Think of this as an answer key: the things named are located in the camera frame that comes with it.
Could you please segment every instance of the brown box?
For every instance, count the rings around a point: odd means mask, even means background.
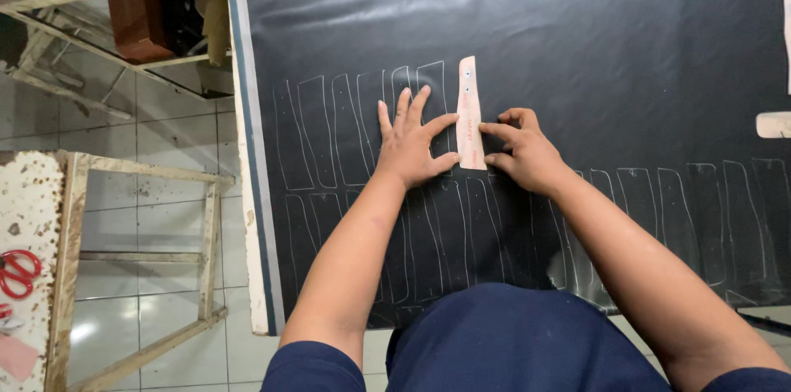
[[[133,63],[173,57],[162,27],[159,0],[108,0],[118,52]]]

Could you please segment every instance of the navy blue sleeve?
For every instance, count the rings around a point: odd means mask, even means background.
[[[337,348],[316,341],[297,341],[274,354],[263,377],[262,390],[365,392],[365,382],[357,365]]]
[[[787,392],[791,375],[766,367],[745,367],[716,377],[701,392]]]

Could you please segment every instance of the scissors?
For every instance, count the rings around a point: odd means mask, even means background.
[[[29,272],[25,267],[16,262],[17,258],[24,257],[33,263],[33,272]],[[27,250],[9,250],[0,255],[0,288],[5,295],[14,299],[27,298],[33,292],[33,279],[41,274],[41,261],[34,254]],[[11,289],[7,280],[14,280],[17,284],[25,287],[23,293],[19,293],[19,288]]]

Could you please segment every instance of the forearm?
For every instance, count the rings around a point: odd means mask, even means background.
[[[579,177],[552,195],[618,309],[684,390],[739,367],[787,370],[680,259]]]
[[[374,174],[321,247],[280,345],[319,341],[362,363],[362,336],[406,189]]]

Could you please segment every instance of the person's right hand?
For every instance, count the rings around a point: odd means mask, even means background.
[[[505,141],[504,151],[494,153],[484,162],[508,173],[519,186],[545,196],[552,196],[569,176],[576,176],[563,162],[560,153],[544,137],[536,113],[527,108],[511,108],[498,116],[500,123],[482,123],[481,132]],[[518,122],[519,129],[510,125]]]

